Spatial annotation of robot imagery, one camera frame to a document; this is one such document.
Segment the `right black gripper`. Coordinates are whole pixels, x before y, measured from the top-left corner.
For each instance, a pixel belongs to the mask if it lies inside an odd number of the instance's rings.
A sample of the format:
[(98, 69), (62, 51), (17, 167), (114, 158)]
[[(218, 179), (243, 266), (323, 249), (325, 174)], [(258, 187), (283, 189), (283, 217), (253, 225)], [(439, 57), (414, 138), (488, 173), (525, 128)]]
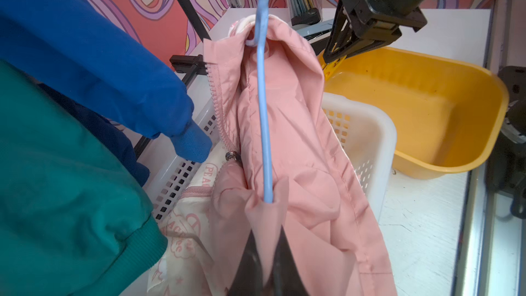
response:
[(419, 31), (427, 20), (419, 9), (424, 0), (338, 0), (323, 59), (326, 63), (392, 44), (400, 27)]

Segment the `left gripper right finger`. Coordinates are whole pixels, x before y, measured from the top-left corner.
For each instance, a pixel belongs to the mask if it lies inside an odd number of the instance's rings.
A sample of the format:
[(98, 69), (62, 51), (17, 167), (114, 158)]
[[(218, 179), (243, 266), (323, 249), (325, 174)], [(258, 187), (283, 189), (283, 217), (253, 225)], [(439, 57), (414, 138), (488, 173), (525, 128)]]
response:
[(272, 266), (272, 295), (308, 295), (283, 228), (280, 231)]

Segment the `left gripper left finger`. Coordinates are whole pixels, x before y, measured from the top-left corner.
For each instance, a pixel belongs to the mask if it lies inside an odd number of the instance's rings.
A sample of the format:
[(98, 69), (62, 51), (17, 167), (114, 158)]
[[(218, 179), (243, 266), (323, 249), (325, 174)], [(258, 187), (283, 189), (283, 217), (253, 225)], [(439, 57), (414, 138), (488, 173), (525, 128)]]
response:
[(234, 281), (228, 296), (260, 296), (262, 294), (262, 265), (256, 239), (250, 232)]

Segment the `pink printed jacket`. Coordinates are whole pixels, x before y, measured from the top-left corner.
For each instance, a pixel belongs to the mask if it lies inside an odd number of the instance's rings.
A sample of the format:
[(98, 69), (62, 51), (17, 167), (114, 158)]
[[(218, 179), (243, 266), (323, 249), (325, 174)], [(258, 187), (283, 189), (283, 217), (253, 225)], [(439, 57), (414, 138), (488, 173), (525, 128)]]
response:
[(160, 224), (168, 248), (149, 271), (148, 295), (227, 295), (250, 232), (261, 295), (283, 228), (308, 295), (395, 295), (378, 221), (322, 108), (325, 78), (306, 39), (276, 16), (264, 54), (273, 203), (264, 202), (256, 18), (206, 41), (204, 60), (226, 162), (211, 187), (189, 186)]

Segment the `light blue hanger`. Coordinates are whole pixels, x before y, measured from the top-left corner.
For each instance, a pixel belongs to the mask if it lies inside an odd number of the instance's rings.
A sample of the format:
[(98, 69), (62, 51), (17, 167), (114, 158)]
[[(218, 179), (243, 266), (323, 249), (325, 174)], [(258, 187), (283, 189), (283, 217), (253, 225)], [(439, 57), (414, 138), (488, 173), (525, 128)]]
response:
[(258, 105), (260, 114), (260, 130), (262, 144), (262, 163), (263, 163), (263, 180), (264, 180), (264, 202), (273, 203), (273, 172), (271, 157), (271, 137), (268, 120), (267, 108), (267, 90), (265, 80), (265, 63), (264, 54), (267, 42), (268, 18), (269, 18), (269, 0), (258, 0), (256, 11), (256, 22), (254, 28), (254, 37), (246, 41), (247, 46), (256, 48), (257, 64), (257, 88), (258, 88)]

